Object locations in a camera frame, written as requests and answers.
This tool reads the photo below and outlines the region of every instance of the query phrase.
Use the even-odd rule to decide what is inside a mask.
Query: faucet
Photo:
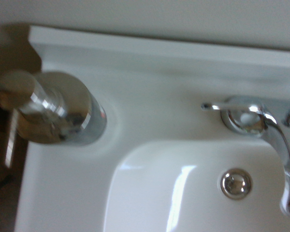
[[[0,107],[16,112],[21,137],[41,144],[87,145],[101,137],[107,122],[86,86],[63,72],[5,74]]]
[[[201,108],[219,110],[227,128],[261,138],[276,150],[285,170],[280,208],[290,216],[290,101],[234,96],[225,102],[203,103]]]

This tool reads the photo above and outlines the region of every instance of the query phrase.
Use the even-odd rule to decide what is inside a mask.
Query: soap dispenser
[[[16,109],[19,135],[41,144],[90,144],[107,121],[86,86],[63,72],[6,74],[0,79],[0,107]]]

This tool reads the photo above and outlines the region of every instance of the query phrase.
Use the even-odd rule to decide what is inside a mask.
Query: chrome drain
[[[246,171],[234,168],[222,176],[220,186],[224,195],[233,200],[240,200],[250,193],[252,179]]]

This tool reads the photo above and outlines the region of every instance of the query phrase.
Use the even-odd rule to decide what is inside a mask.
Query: white sink
[[[252,191],[227,198],[220,180],[246,170]],[[276,152],[256,141],[165,141],[132,151],[114,174],[106,232],[290,231],[279,203],[284,170]]]
[[[29,144],[16,232],[290,231],[276,152],[200,108],[235,94],[290,99],[290,52],[42,27],[29,41],[43,71],[84,82],[108,124],[91,145]],[[252,177],[242,200],[220,190],[230,168]]]

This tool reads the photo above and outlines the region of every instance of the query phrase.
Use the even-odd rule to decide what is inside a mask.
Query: faucet handle
[[[211,102],[202,103],[201,109],[204,111],[212,110],[238,110],[257,114],[263,114],[263,107],[258,104],[232,103],[232,102]]]

